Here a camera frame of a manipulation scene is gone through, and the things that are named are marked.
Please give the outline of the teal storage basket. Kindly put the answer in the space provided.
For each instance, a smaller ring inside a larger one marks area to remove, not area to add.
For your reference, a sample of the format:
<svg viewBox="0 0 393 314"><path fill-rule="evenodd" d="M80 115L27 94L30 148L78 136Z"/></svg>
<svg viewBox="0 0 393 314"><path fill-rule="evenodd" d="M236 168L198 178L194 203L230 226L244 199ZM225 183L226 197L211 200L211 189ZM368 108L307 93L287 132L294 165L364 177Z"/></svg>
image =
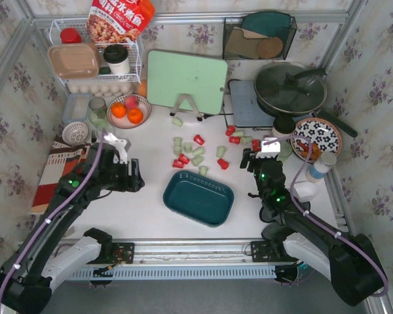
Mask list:
<svg viewBox="0 0 393 314"><path fill-rule="evenodd" d="M216 228L227 220L234 193L223 183L181 170L170 179L162 199L171 211Z"/></svg>

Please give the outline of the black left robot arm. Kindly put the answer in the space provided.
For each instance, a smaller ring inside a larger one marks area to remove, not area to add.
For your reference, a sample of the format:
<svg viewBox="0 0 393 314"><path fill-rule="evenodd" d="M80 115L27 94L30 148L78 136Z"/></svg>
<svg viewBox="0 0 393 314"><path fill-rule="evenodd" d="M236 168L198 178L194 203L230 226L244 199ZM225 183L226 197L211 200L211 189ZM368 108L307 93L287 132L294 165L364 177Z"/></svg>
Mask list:
<svg viewBox="0 0 393 314"><path fill-rule="evenodd" d="M87 230L61 255L52 253L102 190L137 192L144 185L138 159L121 158L110 144L92 145L86 160L60 178L44 215L0 267L0 313L4 307L17 313L40 313L77 268L106 261L113 252L113 238L97 228Z"/></svg>

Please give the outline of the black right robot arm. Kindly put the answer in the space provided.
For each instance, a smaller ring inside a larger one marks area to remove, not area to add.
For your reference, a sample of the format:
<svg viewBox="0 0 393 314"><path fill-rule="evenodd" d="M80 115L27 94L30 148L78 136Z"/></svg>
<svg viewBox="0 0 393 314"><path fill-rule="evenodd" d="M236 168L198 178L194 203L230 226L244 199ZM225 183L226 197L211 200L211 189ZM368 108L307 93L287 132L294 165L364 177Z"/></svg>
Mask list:
<svg viewBox="0 0 393 314"><path fill-rule="evenodd" d="M258 158L245 148L240 168L253 174L261 200L259 218L266 223L262 237L278 256L307 263L350 306L388 292L388 279L371 240L342 232L313 214L308 202L295 197L294 188L286 188L280 161Z"/></svg>

